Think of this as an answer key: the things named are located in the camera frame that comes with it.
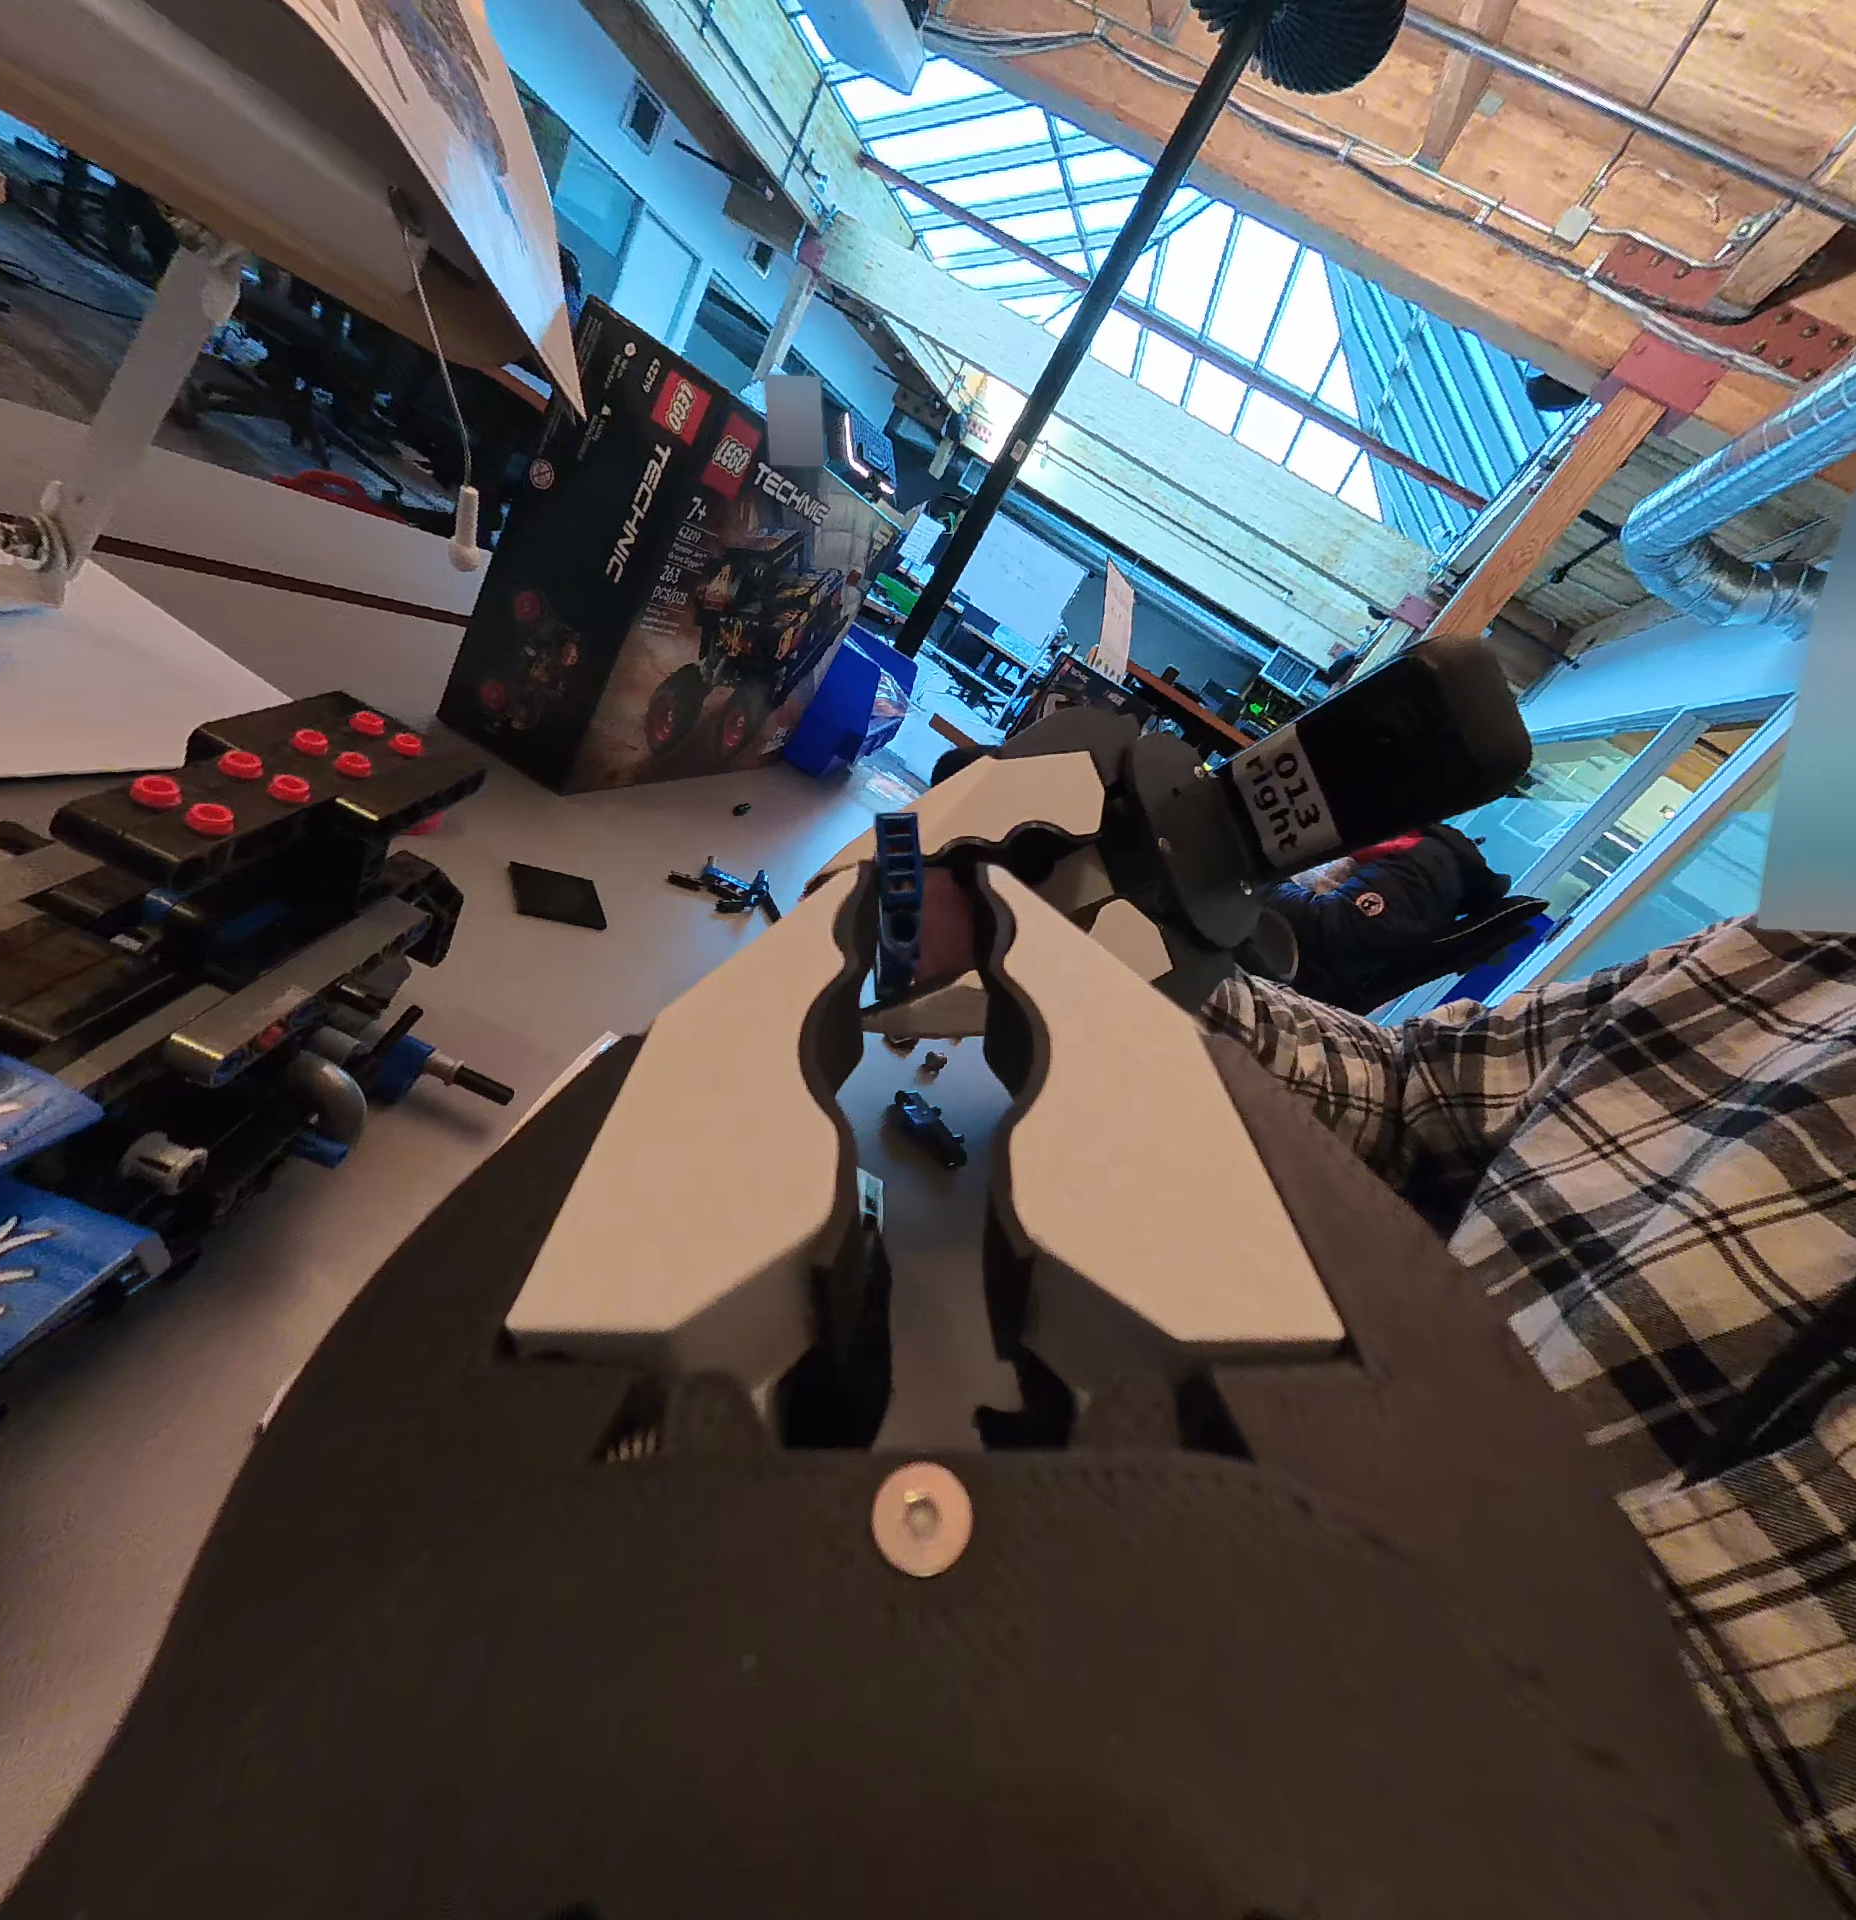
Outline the blue plastic bin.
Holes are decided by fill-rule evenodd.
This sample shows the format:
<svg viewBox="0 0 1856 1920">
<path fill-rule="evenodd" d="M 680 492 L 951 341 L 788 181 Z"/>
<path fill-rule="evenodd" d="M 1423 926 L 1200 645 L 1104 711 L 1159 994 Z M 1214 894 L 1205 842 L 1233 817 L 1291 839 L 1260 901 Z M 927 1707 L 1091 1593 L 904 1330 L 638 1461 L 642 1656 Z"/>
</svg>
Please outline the blue plastic bin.
<svg viewBox="0 0 1856 1920">
<path fill-rule="evenodd" d="M 912 711 L 916 658 L 852 622 L 835 652 L 782 761 L 796 771 L 831 779 L 893 743 Z"/>
</svg>

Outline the white book stand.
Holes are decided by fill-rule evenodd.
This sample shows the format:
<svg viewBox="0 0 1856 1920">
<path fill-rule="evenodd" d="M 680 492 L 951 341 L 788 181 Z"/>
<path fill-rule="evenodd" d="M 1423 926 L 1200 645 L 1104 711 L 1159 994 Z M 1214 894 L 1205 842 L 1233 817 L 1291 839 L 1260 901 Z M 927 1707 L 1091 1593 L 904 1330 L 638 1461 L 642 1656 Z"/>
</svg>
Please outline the white book stand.
<svg viewBox="0 0 1856 1920">
<path fill-rule="evenodd" d="M 196 723 L 276 689 L 95 551 L 246 261 L 315 281 L 443 368 L 540 358 L 292 1 L 0 3 L 0 107 L 178 211 L 95 420 L 39 503 L 0 522 L 0 779 L 165 770 Z"/>
</svg>

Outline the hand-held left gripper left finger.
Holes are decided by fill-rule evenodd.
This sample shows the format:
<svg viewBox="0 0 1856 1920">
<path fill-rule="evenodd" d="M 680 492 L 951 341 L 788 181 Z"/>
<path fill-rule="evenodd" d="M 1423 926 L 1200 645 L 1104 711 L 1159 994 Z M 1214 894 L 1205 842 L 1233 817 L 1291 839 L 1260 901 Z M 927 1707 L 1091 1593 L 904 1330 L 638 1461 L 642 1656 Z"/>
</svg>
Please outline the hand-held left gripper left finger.
<svg viewBox="0 0 1856 1920">
<path fill-rule="evenodd" d="M 716 1376 L 788 1444 L 888 1413 L 888 1268 L 841 1092 L 865 1056 L 877 875 L 851 861 L 640 1033 L 509 1306 L 509 1353 Z"/>
</svg>

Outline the person's plaid shirt torso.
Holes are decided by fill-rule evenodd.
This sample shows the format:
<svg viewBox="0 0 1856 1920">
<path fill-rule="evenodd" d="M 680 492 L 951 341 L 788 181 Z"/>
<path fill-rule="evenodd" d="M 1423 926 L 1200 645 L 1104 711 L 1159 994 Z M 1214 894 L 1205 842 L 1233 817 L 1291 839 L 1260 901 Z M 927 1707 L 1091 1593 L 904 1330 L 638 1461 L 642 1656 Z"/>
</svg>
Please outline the person's plaid shirt torso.
<svg viewBox="0 0 1856 1920">
<path fill-rule="evenodd" d="M 1502 1099 L 1451 1147 L 1479 1173 L 1451 1248 L 1642 1538 L 1708 1711 L 1856 1916 L 1856 1381 L 1802 1433 L 1705 1461 L 1856 1282 L 1856 1131 L 1636 1115 L 1601 1142 Z"/>
</svg>

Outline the open instruction booklet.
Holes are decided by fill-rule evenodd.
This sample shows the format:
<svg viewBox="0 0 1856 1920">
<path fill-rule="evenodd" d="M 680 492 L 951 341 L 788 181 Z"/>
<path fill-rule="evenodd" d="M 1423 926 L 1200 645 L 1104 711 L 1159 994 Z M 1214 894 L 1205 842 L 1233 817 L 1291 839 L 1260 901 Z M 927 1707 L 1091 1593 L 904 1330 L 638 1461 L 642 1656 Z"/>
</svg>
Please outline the open instruction booklet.
<svg viewBox="0 0 1856 1920">
<path fill-rule="evenodd" d="M 583 412 L 556 215 L 483 3 L 292 1 L 380 111 L 556 392 Z"/>
</svg>

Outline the small toy pins cluster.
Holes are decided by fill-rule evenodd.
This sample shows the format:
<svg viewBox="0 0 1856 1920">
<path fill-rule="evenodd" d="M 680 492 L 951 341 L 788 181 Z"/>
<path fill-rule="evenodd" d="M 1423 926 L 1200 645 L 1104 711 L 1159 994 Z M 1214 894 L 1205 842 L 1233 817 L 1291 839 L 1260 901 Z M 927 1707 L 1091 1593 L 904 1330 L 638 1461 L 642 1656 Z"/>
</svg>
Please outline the small toy pins cluster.
<svg viewBox="0 0 1856 1920">
<path fill-rule="evenodd" d="M 720 915 L 746 918 L 758 913 L 768 924 L 776 924 L 782 918 L 766 867 L 743 874 L 724 867 L 716 857 L 704 857 L 694 872 L 668 869 L 667 882 L 680 892 L 711 899 L 714 911 Z"/>
</svg>

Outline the black flat toy tile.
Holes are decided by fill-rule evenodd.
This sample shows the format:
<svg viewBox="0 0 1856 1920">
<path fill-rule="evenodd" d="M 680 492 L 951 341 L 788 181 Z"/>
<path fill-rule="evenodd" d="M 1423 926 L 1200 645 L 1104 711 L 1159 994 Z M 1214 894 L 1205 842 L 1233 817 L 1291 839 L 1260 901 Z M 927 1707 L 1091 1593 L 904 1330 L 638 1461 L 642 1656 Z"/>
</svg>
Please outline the black flat toy tile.
<svg viewBox="0 0 1856 1920">
<path fill-rule="evenodd" d="M 603 896 L 588 875 L 510 859 L 509 894 L 512 910 L 520 918 L 583 931 L 607 930 Z"/>
</svg>

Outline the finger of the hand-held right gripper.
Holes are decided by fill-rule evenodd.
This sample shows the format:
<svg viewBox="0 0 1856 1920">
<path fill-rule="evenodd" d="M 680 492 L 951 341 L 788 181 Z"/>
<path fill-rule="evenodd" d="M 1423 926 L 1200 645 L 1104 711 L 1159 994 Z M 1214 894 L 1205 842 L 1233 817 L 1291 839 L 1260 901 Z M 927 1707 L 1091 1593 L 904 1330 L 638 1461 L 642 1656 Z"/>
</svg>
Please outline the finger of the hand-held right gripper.
<svg viewBox="0 0 1856 1920">
<path fill-rule="evenodd" d="M 1109 786 L 1087 752 L 984 753 L 925 796 L 925 863 L 1052 872 L 1107 826 Z"/>
<path fill-rule="evenodd" d="M 981 972 L 863 1008 L 863 1029 L 882 1042 L 967 1042 L 987 1033 L 990 995 Z"/>
</svg>

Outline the toy set box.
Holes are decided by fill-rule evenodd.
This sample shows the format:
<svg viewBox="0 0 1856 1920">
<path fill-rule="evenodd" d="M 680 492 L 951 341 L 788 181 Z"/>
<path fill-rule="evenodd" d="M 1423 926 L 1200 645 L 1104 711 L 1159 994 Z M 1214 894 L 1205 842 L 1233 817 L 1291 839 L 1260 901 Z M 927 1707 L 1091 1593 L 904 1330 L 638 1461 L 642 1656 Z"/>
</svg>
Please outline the toy set box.
<svg viewBox="0 0 1856 1920">
<path fill-rule="evenodd" d="M 788 755 L 902 519 L 588 295 L 444 684 L 444 728 L 561 796 Z"/>
</svg>

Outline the blue toy beam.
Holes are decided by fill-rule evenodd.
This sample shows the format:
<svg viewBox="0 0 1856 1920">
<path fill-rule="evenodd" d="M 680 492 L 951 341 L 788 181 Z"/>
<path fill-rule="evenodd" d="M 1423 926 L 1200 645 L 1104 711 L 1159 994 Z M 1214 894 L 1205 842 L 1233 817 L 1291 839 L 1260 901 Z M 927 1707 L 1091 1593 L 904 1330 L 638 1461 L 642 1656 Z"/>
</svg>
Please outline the blue toy beam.
<svg viewBox="0 0 1856 1920">
<path fill-rule="evenodd" d="M 874 817 L 873 865 L 877 885 L 874 1004 L 890 1005 L 916 989 L 921 972 L 927 865 L 915 812 L 884 812 Z"/>
</svg>

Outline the black toy vehicle model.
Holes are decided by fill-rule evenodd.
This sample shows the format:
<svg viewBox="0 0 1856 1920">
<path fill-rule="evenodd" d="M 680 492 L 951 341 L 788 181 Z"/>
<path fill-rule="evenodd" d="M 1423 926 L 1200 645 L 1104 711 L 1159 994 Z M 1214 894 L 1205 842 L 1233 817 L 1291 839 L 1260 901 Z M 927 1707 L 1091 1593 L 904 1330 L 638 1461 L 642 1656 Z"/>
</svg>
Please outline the black toy vehicle model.
<svg viewBox="0 0 1856 1920">
<path fill-rule="evenodd" d="M 413 839 L 484 779 L 447 732 L 332 689 L 201 723 L 173 771 L 72 798 L 44 832 L 0 822 L 0 1054 L 104 1110 L 0 1177 L 171 1251 L 26 1353 L 187 1273 L 285 1166 L 338 1167 L 419 1080 L 515 1101 L 394 1005 L 465 899 Z"/>
</svg>

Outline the person's right forearm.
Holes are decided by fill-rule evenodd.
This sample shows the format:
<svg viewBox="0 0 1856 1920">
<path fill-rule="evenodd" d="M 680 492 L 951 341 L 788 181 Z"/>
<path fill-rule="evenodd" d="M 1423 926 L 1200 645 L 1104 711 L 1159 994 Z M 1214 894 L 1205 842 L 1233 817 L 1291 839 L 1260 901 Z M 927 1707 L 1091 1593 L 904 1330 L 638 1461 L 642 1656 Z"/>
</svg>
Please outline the person's right forearm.
<svg viewBox="0 0 1856 1920">
<path fill-rule="evenodd" d="M 1763 1147 L 1807 1184 L 1856 1175 L 1856 935 L 1715 924 L 1497 1005 L 1382 1024 L 1236 973 L 1196 1017 L 1425 1203 L 1516 1171 L 1558 1192 L 1611 1160 L 1655 1180 L 1695 1147 Z"/>
</svg>

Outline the black pole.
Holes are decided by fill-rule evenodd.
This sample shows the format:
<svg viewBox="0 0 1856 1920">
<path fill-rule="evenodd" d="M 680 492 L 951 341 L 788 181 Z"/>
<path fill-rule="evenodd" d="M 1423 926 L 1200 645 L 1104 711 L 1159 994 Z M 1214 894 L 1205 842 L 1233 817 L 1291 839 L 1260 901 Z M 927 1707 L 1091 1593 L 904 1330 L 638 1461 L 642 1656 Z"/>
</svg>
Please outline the black pole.
<svg viewBox="0 0 1856 1920">
<path fill-rule="evenodd" d="M 987 531 L 992 527 L 1005 500 L 1020 477 L 1020 467 L 1036 447 L 1043 430 L 1050 424 L 1069 384 L 1091 355 L 1095 340 L 1116 297 L 1125 292 L 1129 275 L 1156 236 L 1167 205 L 1184 183 L 1196 155 L 1200 155 L 1208 131 L 1213 131 L 1223 117 L 1225 107 L 1279 9 L 1279 1 L 1228 3 L 1225 32 L 1214 57 L 1207 65 L 1200 84 L 1196 84 L 1188 96 L 1107 258 L 1087 283 L 1066 331 L 1038 372 L 1030 395 L 1027 395 L 1014 424 L 1009 427 L 1002 450 L 990 462 L 987 477 L 981 482 L 978 492 L 953 529 L 933 577 L 921 589 L 915 609 L 908 612 L 893 640 L 904 658 L 915 659 L 925 648 L 936 618 L 946 608 L 965 576 L 967 564 L 975 557 Z"/>
</svg>

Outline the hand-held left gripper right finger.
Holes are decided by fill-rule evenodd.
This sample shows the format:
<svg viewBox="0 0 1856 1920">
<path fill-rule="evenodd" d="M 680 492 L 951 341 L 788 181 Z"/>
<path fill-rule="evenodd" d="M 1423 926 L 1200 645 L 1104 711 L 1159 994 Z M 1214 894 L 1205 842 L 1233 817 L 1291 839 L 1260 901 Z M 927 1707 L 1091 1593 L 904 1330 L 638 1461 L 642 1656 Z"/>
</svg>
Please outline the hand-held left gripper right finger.
<svg viewBox="0 0 1856 1920">
<path fill-rule="evenodd" d="M 1005 865 L 973 879 L 981 1284 L 1009 1403 L 981 1444 L 1251 1444 L 1239 1373 L 1348 1326 L 1200 1022 Z"/>
</svg>

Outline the blue printed toy panel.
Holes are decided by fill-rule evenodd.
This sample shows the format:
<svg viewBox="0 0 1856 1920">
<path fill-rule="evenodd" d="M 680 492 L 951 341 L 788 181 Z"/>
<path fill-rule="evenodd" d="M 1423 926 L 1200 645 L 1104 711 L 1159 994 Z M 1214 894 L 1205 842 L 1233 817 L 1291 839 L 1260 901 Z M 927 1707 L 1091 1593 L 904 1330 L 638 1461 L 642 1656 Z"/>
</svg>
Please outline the blue printed toy panel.
<svg viewBox="0 0 1856 1920">
<path fill-rule="evenodd" d="M 54 1072 L 0 1054 L 0 1175 L 103 1119 L 91 1094 Z"/>
<path fill-rule="evenodd" d="M 0 1175 L 0 1377 L 52 1332 L 169 1268 L 165 1240 L 139 1221 Z"/>
</svg>

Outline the black ribbed lamp head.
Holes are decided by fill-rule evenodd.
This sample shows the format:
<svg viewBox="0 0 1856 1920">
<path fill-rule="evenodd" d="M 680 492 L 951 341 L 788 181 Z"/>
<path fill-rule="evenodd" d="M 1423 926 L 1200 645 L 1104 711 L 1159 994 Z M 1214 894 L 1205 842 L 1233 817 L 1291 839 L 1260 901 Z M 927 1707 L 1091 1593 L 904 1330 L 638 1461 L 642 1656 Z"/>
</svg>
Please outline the black ribbed lamp head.
<svg viewBox="0 0 1856 1920">
<path fill-rule="evenodd" d="M 1254 28 L 1247 68 L 1279 90 L 1321 97 L 1365 84 L 1395 51 L 1406 1 L 1188 1 L 1218 39 Z"/>
</svg>

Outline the dark jacket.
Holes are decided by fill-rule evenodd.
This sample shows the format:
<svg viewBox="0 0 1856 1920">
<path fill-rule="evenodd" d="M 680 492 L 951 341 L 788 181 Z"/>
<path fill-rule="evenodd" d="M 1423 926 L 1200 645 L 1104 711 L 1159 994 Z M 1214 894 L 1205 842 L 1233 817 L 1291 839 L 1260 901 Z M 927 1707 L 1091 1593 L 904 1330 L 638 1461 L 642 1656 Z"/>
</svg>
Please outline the dark jacket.
<svg viewBox="0 0 1856 1920">
<path fill-rule="evenodd" d="M 1439 945 L 1510 890 L 1510 875 L 1474 838 L 1433 823 L 1279 882 L 1269 907 L 1294 938 L 1289 983 L 1324 1005 L 1371 1013 L 1420 985 Z"/>
</svg>

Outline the silver ventilation duct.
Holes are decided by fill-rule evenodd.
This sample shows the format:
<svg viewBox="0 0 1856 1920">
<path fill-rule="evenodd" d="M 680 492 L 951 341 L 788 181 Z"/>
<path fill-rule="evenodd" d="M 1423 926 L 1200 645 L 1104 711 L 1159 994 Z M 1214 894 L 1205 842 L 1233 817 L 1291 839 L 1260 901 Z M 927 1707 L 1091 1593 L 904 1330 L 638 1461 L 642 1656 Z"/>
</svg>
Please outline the silver ventilation duct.
<svg viewBox="0 0 1856 1920">
<path fill-rule="evenodd" d="M 1620 527 L 1636 581 L 1677 614 L 1716 628 L 1769 628 L 1802 642 L 1829 570 L 1755 562 L 1716 533 L 1799 482 L 1856 453 L 1856 355 L 1819 378 L 1780 412 L 1645 495 Z"/>
</svg>

